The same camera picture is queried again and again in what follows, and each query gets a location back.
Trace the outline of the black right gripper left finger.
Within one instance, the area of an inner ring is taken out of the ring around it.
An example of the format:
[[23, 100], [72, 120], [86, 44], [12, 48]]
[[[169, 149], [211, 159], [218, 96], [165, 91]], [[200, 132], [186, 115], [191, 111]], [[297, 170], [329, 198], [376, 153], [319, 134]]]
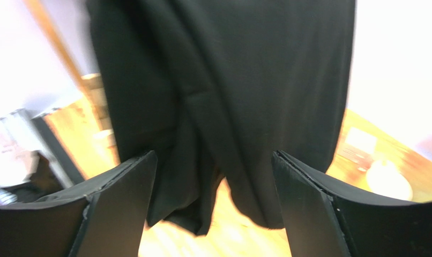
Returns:
[[154, 152], [35, 202], [0, 206], [0, 256], [137, 256]]

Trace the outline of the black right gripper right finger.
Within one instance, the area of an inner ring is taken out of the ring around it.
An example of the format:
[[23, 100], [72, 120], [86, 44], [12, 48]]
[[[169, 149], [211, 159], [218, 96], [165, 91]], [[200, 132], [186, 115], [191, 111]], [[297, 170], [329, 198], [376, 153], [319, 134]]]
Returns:
[[432, 202], [362, 190], [283, 151], [272, 169], [292, 256], [432, 256]]

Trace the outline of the plain black trousers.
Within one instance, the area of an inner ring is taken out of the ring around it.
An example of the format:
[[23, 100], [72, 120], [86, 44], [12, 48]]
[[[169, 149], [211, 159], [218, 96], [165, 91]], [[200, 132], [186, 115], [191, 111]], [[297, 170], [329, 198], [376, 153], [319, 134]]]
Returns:
[[237, 209], [283, 228], [271, 157], [326, 171], [348, 91], [355, 1], [87, 1], [121, 161], [158, 157], [147, 224], [195, 235], [226, 179]]

